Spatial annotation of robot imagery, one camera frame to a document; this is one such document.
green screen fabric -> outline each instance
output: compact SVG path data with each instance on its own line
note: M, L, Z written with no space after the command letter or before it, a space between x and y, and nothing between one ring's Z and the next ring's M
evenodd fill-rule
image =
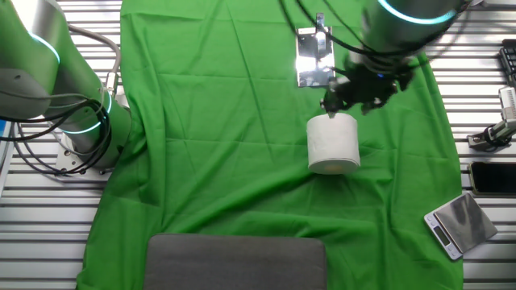
M356 44L320 0L335 35ZM360 26L363 5L331 1ZM308 21L292 0L297 27ZM102 196L79 289L141 289L158 233L310 237L328 288L461 289L423 216L461 194L460 164L429 67L358 121L361 168L307 168L306 122L323 89L299 89L277 0L124 0L122 77L132 129ZM338 64L344 50L335 48Z

gray cushion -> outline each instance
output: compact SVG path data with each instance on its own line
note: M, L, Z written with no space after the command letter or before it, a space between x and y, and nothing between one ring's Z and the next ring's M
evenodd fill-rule
M144 290L325 290L324 245L312 238L158 234Z

digital scale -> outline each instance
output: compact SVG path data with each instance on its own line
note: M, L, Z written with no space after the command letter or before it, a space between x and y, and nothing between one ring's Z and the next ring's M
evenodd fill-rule
M427 214L425 222L453 260L497 233L497 228L470 193Z

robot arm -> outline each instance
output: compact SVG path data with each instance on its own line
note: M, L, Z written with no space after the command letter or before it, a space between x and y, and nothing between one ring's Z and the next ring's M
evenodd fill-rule
M113 88L105 88L73 44L55 0L0 1L0 28L0 118L49 118L85 99L96 100L109 114L111 138L95 167L114 167L131 125L129 111L110 95L116 73L108 77ZM78 152L90 152L102 137L97 112L88 107L59 128Z
M437 40L466 10L469 0L370 0L362 17L362 52L350 51L345 74L330 81L321 106L326 112L361 103L367 113L381 108L410 83L409 63Z

black phone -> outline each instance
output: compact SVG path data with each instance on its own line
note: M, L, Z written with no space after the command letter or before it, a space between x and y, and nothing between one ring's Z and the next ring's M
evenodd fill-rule
M473 162L469 169L475 194L516 194L516 164Z

